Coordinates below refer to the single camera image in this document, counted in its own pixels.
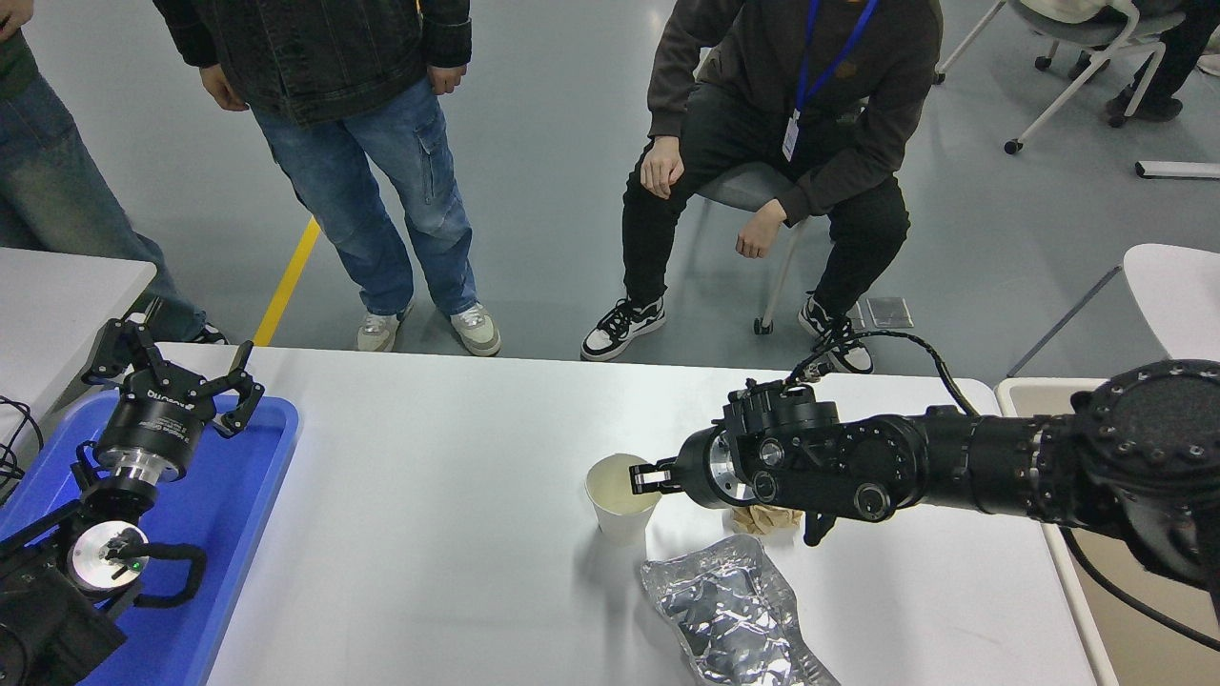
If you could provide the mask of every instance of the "blue tray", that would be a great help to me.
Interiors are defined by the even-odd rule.
[[[81,496],[70,471],[76,448],[101,435],[117,399],[117,392],[102,393],[82,402],[63,419],[0,510],[0,538]],[[234,395],[221,395],[216,408],[224,413],[235,402]],[[118,626],[127,642],[82,684],[198,686],[207,680],[288,470],[296,421],[292,403],[265,397],[245,431],[226,441],[205,430],[187,476],[157,485],[156,505],[140,520],[140,529],[150,541],[203,547],[207,552],[203,586],[182,607],[123,613]],[[144,592],[178,592],[187,566],[152,560],[142,576]]]

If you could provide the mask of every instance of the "paper cup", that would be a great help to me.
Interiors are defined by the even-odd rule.
[[[630,543],[640,537],[653,516],[660,493],[636,496],[631,492],[631,465],[648,464],[636,455],[616,453],[593,465],[584,477],[584,492],[593,502],[598,527],[615,543]]]

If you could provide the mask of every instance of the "blue lanyard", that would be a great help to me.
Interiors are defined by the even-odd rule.
[[[852,49],[855,48],[855,44],[860,42],[860,34],[864,33],[865,24],[867,24],[869,20],[872,17],[872,10],[877,7],[877,0],[869,0],[869,5],[864,9],[864,12],[860,12],[860,20],[855,22],[855,28],[852,29],[852,35],[848,37],[847,44],[843,45],[843,50],[841,50],[838,56],[834,57],[834,61],[826,67],[822,76],[817,77],[817,81],[814,82],[814,87],[805,90],[805,85],[809,83],[809,46],[814,42],[814,21],[817,17],[817,6],[820,4],[821,0],[809,0],[809,17],[805,20],[805,51],[800,57],[800,83],[797,85],[798,112],[805,109],[805,105],[809,104],[809,100],[813,99],[815,93],[821,90],[822,85],[826,85],[826,79],[834,73],[834,70],[837,70],[843,62],[848,52],[850,52]]]

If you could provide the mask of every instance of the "aluminum foil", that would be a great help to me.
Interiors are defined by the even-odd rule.
[[[797,596],[750,536],[640,566],[644,592],[706,686],[839,686],[805,646]]]

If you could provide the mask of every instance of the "yellow floor line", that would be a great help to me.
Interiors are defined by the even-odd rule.
[[[310,217],[309,226],[305,227],[300,242],[296,243],[296,250],[293,251],[293,259],[288,260],[284,275],[279,277],[279,286],[276,287],[276,294],[271,297],[267,311],[262,314],[262,322],[259,323],[259,331],[254,333],[255,345],[271,344],[271,337],[276,334],[276,328],[279,327],[279,317],[284,315],[284,309],[288,308],[288,300],[293,297],[296,282],[301,278],[301,272],[305,271],[305,262],[309,261],[309,255],[314,251],[314,243],[317,242],[320,233],[322,233],[322,227],[318,226],[316,218]]]

